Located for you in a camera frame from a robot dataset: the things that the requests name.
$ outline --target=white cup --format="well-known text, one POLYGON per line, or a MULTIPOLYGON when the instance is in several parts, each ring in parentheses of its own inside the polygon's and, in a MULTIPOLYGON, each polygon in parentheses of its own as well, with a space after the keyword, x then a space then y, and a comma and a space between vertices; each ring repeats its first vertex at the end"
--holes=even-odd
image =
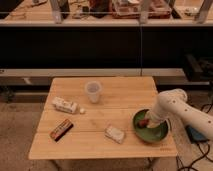
POLYGON ((90 81, 85 85, 85 92, 92 103, 98 103, 101 95, 101 84, 98 81, 90 81))

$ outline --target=small box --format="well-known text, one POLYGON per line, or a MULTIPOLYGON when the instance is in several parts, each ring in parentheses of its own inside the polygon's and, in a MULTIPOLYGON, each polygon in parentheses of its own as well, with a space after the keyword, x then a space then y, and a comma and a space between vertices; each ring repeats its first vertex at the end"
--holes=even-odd
POLYGON ((125 138, 125 132, 121 131, 120 129, 109 125, 105 130, 105 135, 111 139, 113 139, 115 142, 121 144, 124 141, 125 138))
MULTIPOLYGON (((120 3, 120 0, 112 0, 111 12, 114 18, 139 18, 141 14, 140 1, 128 4, 120 3)), ((148 16, 149 18, 168 19, 171 16, 172 9, 164 0, 152 0, 148 16)))
POLYGON ((73 123, 66 119, 60 125, 58 125, 51 133, 50 137, 54 141, 58 141, 67 131, 73 127, 73 123))
POLYGON ((75 102, 68 102, 60 97, 55 97, 52 101, 53 106, 62 112, 74 114, 78 108, 78 104, 75 102))

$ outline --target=black panel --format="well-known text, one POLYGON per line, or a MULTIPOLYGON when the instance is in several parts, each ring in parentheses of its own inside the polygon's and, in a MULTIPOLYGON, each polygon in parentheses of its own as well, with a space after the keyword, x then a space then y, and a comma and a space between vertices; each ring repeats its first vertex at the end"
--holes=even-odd
POLYGON ((0 68, 139 68, 139 28, 0 27, 0 68))
POLYGON ((213 81, 213 56, 199 58, 187 54, 183 60, 183 70, 189 81, 213 81))
POLYGON ((145 27, 143 67, 179 68, 185 54, 213 57, 213 27, 145 27))
POLYGON ((0 0, 0 19, 5 18, 23 0, 0 0))

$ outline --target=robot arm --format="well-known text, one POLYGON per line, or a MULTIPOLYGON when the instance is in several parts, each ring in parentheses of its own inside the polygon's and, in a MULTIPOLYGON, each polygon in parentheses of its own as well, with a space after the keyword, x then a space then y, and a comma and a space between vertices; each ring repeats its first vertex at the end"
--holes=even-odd
POLYGON ((166 119, 168 112, 180 116, 208 139, 213 140, 213 117, 188 104, 187 94, 181 89, 163 91, 158 94, 154 106, 147 112, 147 127, 156 127, 166 119))

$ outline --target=wooden table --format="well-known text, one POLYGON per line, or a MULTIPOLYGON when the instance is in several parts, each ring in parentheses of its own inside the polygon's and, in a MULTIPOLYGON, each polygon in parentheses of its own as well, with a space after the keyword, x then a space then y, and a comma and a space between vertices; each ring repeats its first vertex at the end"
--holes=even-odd
MULTIPOLYGON (((73 3, 74 0, 68 0, 70 7, 70 15, 66 18, 66 20, 80 20, 73 19, 72 16, 75 14, 78 9, 78 5, 88 6, 89 3, 87 1, 83 3, 73 3)), ((50 0, 47 3, 30 7, 32 5, 32 0, 24 0, 18 7, 16 7, 6 18, 5 20, 21 20, 21 21, 49 21, 53 20, 52 17, 52 8, 50 4, 50 0)), ((97 20, 97 18, 93 16, 88 16, 82 18, 82 20, 97 20)), ((111 15, 106 15, 102 19, 112 19, 111 15)))
POLYGON ((148 144, 134 133, 134 114, 150 108, 157 95, 152 77, 82 77, 55 78, 44 106, 35 134, 29 159, 110 159, 176 156, 172 134, 161 142, 148 144), (103 86, 98 104, 89 102, 84 93, 88 81, 100 81, 103 86), (86 109, 85 114, 56 111, 51 102, 54 97, 77 102, 86 109), (66 118, 74 127, 58 142, 49 133, 66 118), (112 124, 126 132, 123 144, 117 144, 104 135, 112 124))

